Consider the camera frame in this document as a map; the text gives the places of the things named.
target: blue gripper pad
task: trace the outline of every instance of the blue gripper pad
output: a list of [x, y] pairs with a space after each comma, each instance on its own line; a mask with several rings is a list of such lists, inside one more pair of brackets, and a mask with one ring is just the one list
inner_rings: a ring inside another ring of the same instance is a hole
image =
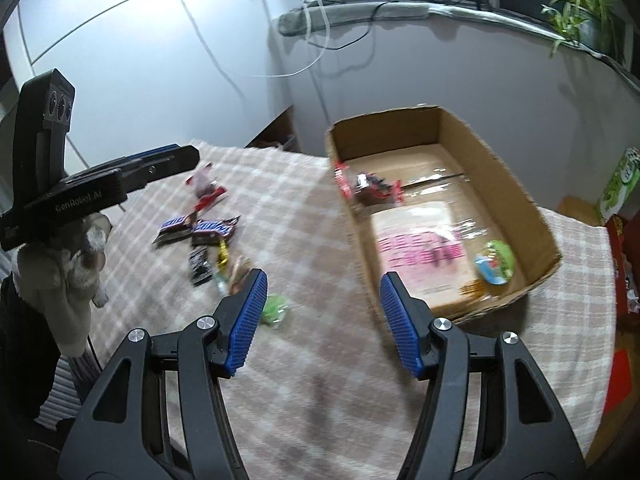
[[260, 271], [244, 300], [238, 320], [229, 334], [229, 350], [223, 367], [231, 376], [234, 376], [236, 370], [244, 365], [266, 301], [267, 275]]
[[414, 377], [419, 377], [425, 368], [420, 358], [420, 339], [396, 288], [386, 275], [380, 280], [380, 300], [385, 311], [386, 321], [389, 323], [389, 328], [396, 340], [402, 366], [409, 370]]

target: silver bolt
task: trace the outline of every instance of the silver bolt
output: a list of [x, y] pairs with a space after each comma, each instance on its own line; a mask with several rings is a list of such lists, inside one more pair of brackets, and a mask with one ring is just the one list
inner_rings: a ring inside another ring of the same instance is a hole
[[216, 324], [216, 320], [213, 319], [211, 316], [201, 317], [198, 320], [198, 322], [196, 323], [198, 328], [201, 328], [203, 330], [208, 330], [209, 328], [211, 328], [215, 324]]
[[451, 322], [446, 317], [438, 317], [433, 320], [433, 325], [438, 330], [445, 332], [451, 328]]
[[515, 332], [504, 332], [502, 334], [502, 340], [507, 343], [507, 345], [515, 345], [520, 338]]
[[137, 343], [138, 341], [142, 341], [145, 338], [145, 331], [141, 328], [134, 328], [131, 332], [129, 332], [129, 341], [132, 343]]

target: gloved hand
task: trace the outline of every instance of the gloved hand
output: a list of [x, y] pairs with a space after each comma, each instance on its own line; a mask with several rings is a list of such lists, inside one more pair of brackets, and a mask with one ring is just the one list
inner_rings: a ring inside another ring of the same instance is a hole
[[18, 248], [12, 258], [18, 295], [44, 315], [60, 353], [80, 357], [91, 328], [90, 301], [103, 307], [100, 283], [111, 223], [99, 213], [70, 222], [47, 242]]

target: plaid tablecloth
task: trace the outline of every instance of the plaid tablecloth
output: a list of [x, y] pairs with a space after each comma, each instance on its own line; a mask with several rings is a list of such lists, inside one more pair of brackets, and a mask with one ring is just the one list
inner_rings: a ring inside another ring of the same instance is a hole
[[[197, 144], [228, 187], [207, 218], [242, 215], [232, 248], [265, 270], [270, 293], [293, 306], [275, 331], [261, 326], [246, 365], [222, 389], [251, 478], [396, 478], [426, 390], [405, 371], [356, 277], [337, 191], [324, 158]], [[181, 330], [211, 313], [213, 282], [193, 288], [188, 242], [153, 250], [159, 225], [193, 206], [184, 176], [148, 186], [113, 230], [104, 269], [110, 304], [94, 311], [105, 363], [127, 332]], [[600, 422], [614, 339], [614, 286], [604, 229], [543, 210], [562, 266], [524, 301], [468, 325], [514, 330], [545, 373], [583, 453]], [[458, 468], [472, 459], [479, 383], [472, 380]], [[170, 433], [182, 443], [176, 377]]]

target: window sill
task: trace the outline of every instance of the window sill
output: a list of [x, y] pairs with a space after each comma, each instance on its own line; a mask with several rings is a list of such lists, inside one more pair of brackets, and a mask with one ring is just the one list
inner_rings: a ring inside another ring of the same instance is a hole
[[[341, 25], [353, 25], [355, 23], [368, 23], [371, 21], [371, 17], [376, 8], [384, 1], [387, 0], [359, 0], [340, 4], [325, 4], [324, 9], [326, 10], [329, 24], [332, 27], [338, 27]], [[324, 21], [319, 7], [309, 7], [309, 15], [311, 16], [311, 30], [313, 32], [324, 30]], [[375, 12], [373, 21], [404, 22], [409, 20], [425, 20], [432, 15], [445, 16], [466, 22], [487, 23], [489, 25], [507, 27], [512, 30], [532, 34], [539, 38], [545, 38], [550, 42], [562, 39], [560, 35], [552, 30], [548, 30], [535, 23], [527, 22], [524, 19], [500, 14], [499, 12], [476, 10], [462, 6], [448, 6], [419, 0], [389, 2]], [[304, 10], [294, 9], [280, 16], [278, 19], [278, 31], [283, 36], [303, 36], [306, 31]], [[640, 94], [640, 81], [616, 60], [605, 54], [591, 50], [583, 44], [579, 46], [564, 44], [563, 46], [574, 50], [581, 50], [606, 65], [609, 65], [633, 90]]]

